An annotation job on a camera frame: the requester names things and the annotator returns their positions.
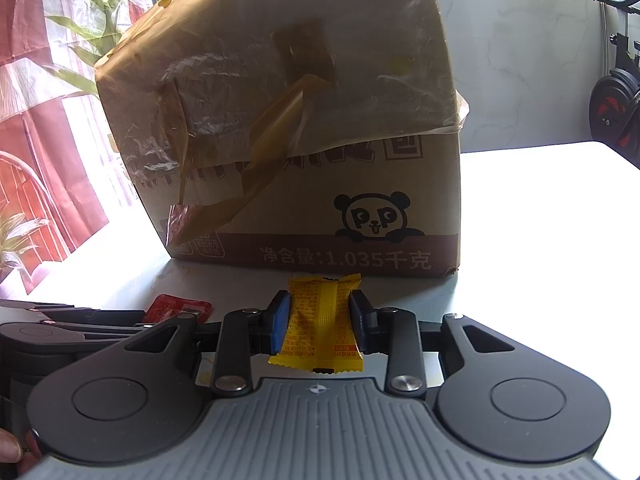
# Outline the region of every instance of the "table surface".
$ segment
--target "table surface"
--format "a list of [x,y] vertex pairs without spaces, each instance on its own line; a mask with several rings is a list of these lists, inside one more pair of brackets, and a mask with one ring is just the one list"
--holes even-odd
[[[596,459],[640,474],[638,288],[640,171],[594,142],[462,155],[462,264],[440,280],[365,276],[374,306],[420,320],[461,312],[594,379],[611,423]],[[172,260],[136,205],[94,235],[30,294],[94,308],[148,308],[158,294],[210,301],[212,320],[265,308],[292,273]],[[442,382],[426,353],[430,385]],[[254,376],[311,374],[252,358]],[[362,374],[384,376],[386,356]]]

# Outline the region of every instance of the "yellow snack packet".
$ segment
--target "yellow snack packet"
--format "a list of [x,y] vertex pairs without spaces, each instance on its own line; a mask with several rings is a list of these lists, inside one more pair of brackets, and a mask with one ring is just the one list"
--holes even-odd
[[362,354],[349,317],[349,294],[360,275],[331,280],[322,276],[291,278],[289,327],[272,365],[323,372],[361,372]]

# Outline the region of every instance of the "exercise bike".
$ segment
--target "exercise bike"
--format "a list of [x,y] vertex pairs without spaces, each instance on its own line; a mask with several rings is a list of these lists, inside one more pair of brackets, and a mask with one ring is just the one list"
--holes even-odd
[[591,137],[636,164],[640,150],[640,42],[634,41],[635,56],[628,52],[628,16],[640,14],[633,4],[640,0],[596,0],[615,7],[624,23],[624,33],[612,34],[616,65],[591,91],[589,126]]

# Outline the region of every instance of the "cardboard box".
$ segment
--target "cardboard box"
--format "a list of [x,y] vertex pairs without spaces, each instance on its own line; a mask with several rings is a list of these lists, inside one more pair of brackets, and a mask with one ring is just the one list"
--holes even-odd
[[[287,160],[216,232],[169,250],[201,262],[310,272],[443,276],[459,258],[458,136],[398,137]],[[241,193],[244,163],[194,171],[202,203]],[[138,186],[162,239],[179,181]]]
[[96,69],[173,256],[457,268],[466,108],[436,0],[160,0]]

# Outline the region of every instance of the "marble wall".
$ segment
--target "marble wall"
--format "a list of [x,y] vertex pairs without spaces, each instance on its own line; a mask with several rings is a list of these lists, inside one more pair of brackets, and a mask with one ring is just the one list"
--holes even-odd
[[440,6],[458,91],[470,107],[463,152],[591,139],[589,96],[604,73],[600,4],[440,0]]

